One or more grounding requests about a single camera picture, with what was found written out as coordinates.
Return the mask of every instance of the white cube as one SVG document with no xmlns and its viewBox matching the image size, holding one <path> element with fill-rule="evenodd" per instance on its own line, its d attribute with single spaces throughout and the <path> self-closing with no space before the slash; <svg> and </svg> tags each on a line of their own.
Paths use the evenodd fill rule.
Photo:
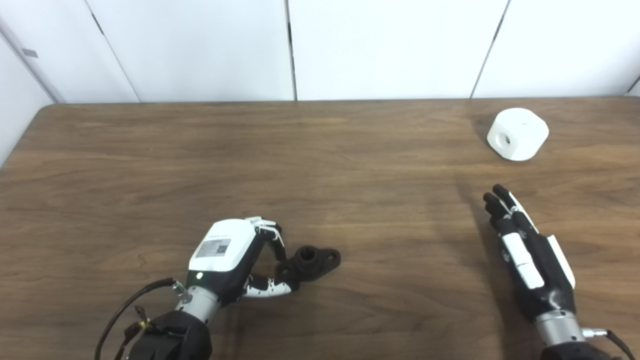
<svg viewBox="0 0 640 360">
<path fill-rule="evenodd" d="M 533 111 L 511 108 L 495 117 L 486 140 L 503 158 L 523 161 L 533 158 L 548 136 L 547 123 Z"/>
</svg>

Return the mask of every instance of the black flange part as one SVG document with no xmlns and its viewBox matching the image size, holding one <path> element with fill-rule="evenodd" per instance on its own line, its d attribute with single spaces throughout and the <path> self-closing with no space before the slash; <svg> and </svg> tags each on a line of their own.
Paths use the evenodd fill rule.
<svg viewBox="0 0 640 360">
<path fill-rule="evenodd" d="M 276 279 L 281 281 L 313 281 L 340 265 L 340 252 L 306 245 L 291 259 L 276 266 Z"/>
</svg>

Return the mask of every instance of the robotic hand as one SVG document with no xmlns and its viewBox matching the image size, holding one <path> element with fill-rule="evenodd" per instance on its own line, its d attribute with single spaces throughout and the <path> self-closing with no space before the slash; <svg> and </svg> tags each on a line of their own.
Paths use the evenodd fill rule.
<svg viewBox="0 0 640 360">
<path fill-rule="evenodd" d="M 544 236 L 518 200 L 503 186 L 483 197 L 491 225 L 501 238 L 500 250 L 514 281 L 515 300 L 535 324 L 546 346 L 542 360 L 610 360 L 586 338 L 606 336 L 631 360 L 629 348 L 613 332 L 580 328 L 573 300 L 575 278 L 556 237 Z"/>
<path fill-rule="evenodd" d="M 186 286 L 172 278 L 147 285 L 134 294 L 107 324 L 95 352 L 100 359 L 102 344 L 118 317 L 143 294 L 171 286 L 179 297 L 173 311 L 153 320 L 136 306 L 141 318 L 125 329 L 125 339 L 115 359 L 120 360 L 128 343 L 143 331 L 131 347 L 128 360 L 206 360 L 211 356 L 209 326 L 218 310 L 242 297 L 272 297 L 300 288 L 300 282 L 313 281 L 340 265 L 334 249 L 300 248 L 286 260 L 282 228 L 261 217 L 216 222 L 191 256 Z M 251 274 L 267 244 L 280 263 L 276 277 Z"/>
</svg>

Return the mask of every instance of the sticker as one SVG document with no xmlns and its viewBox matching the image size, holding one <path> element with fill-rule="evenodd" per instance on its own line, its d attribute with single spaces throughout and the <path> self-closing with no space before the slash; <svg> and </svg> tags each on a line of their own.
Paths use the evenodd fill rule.
<svg viewBox="0 0 640 360">
<path fill-rule="evenodd" d="M 209 256 L 224 256 L 231 239 L 209 240 L 202 243 L 196 258 L 207 258 Z"/>
</svg>

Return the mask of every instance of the white wall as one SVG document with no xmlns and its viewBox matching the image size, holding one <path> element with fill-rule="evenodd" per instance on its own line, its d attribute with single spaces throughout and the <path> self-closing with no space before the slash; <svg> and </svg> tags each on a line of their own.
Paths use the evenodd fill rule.
<svg viewBox="0 0 640 360">
<path fill-rule="evenodd" d="M 640 1 L 511 0 L 474 97 L 623 95 L 640 76 Z"/>
<path fill-rule="evenodd" d="M 0 29 L 57 102 L 138 102 L 84 0 L 0 0 Z"/>
<path fill-rule="evenodd" d="M 293 100 L 284 0 L 89 0 L 141 101 Z"/>
<path fill-rule="evenodd" d="M 0 166 L 31 119 L 51 98 L 0 36 Z"/>
<path fill-rule="evenodd" d="M 640 83 L 636 84 L 633 89 L 629 92 L 631 96 L 640 96 Z"/>
<path fill-rule="evenodd" d="M 470 97 L 506 0 L 289 0 L 300 100 Z"/>
</svg>

